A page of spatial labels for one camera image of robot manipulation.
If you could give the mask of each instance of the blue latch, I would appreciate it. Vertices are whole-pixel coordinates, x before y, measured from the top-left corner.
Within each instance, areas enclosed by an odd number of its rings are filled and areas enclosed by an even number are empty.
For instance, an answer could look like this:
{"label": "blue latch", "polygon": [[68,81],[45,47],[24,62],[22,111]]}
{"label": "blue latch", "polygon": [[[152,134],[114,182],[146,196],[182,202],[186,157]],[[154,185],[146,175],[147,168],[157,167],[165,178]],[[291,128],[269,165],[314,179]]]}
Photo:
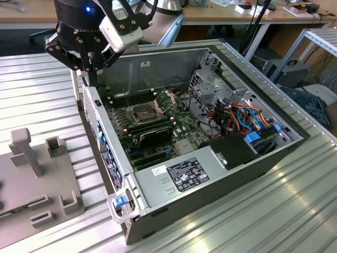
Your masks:
{"label": "blue latch", "polygon": [[114,198],[112,200],[112,202],[113,202],[115,208],[118,208],[118,207],[121,207],[121,206],[127,204],[128,203],[128,198],[127,198],[126,195],[122,195],[122,196],[119,196],[117,198]]}
{"label": "blue latch", "polygon": [[246,137],[244,138],[248,143],[251,143],[253,141],[256,141],[260,139],[261,137],[256,132],[251,132],[246,134]]}
{"label": "blue latch", "polygon": [[98,133],[98,141],[102,141],[102,137],[103,137],[103,132],[99,132]]}
{"label": "blue latch", "polygon": [[274,125],[274,129],[277,131],[277,132],[280,132],[282,127],[279,125],[279,124],[275,124]]}

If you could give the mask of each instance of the aluminum profile table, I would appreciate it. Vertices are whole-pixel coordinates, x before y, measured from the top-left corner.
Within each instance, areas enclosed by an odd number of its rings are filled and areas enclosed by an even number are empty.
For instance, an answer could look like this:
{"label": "aluminum profile table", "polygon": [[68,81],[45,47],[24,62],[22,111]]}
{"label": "aluminum profile table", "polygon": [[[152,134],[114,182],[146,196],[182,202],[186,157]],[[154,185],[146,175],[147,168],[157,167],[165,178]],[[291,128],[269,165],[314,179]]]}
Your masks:
{"label": "aluminum profile table", "polygon": [[[337,139],[228,44],[211,40],[174,47],[210,44],[311,138],[266,175],[131,246],[125,244],[121,226],[114,223],[105,203],[106,191],[78,116],[69,70],[47,54],[0,58],[0,153],[8,151],[11,129],[29,127],[33,143],[59,135],[66,140],[86,208],[81,216],[1,252],[336,252]],[[240,86],[234,75],[223,74]]]}
{"label": "aluminum profile table", "polygon": [[329,53],[331,53],[333,56],[337,57],[337,29],[330,28],[330,29],[323,29],[323,28],[317,28],[317,29],[304,29],[299,37],[296,39],[294,44],[291,46],[285,57],[283,58],[280,65],[277,67],[277,69],[274,71],[274,73],[271,75],[270,80],[275,81],[276,78],[280,75],[282,72],[284,66],[289,61],[293,53],[299,48],[301,43],[305,38],[310,39],[311,44],[305,49],[305,51],[300,56],[300,60],[302,61],[304,59],[304,56],[308,54],[308,52],[311,50],[313,45],[317,45]]}

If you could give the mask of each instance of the open computer chassis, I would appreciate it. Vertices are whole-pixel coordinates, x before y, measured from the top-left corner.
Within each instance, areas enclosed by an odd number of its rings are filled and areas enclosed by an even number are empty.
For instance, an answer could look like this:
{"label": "open computer chassis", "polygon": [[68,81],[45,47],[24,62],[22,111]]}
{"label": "open computer chassis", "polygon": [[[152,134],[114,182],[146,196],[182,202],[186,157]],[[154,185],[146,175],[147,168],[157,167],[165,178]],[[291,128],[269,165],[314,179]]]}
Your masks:
{"label": "open computer chassis", "polygon": [[83,86],[84,112],[128,245],[264,175],[309,137],[215,46],[124,55],[98,82]]}

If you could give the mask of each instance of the warning label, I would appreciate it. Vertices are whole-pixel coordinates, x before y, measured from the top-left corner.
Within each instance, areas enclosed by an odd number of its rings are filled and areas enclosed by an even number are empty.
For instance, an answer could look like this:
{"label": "warning label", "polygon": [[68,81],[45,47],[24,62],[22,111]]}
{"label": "warning label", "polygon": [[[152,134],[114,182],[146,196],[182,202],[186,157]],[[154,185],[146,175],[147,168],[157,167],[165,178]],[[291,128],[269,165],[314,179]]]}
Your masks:
{"label": "warning label", "polygon": [[206,172],[195,157],[168,167],[167,171],[180,192],[209,180]]}

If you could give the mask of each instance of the chip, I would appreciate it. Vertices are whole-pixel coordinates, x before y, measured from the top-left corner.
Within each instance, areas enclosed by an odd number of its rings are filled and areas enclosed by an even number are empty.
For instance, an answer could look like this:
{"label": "chip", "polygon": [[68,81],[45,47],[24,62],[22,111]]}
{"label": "chip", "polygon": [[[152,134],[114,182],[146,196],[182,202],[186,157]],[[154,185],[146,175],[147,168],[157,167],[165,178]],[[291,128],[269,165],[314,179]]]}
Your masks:
{"label": "chip", "polygon": [[141,105],[133,108],[134,115],[140,121],[146,121],[157,117],[156,112],[151,105]]}

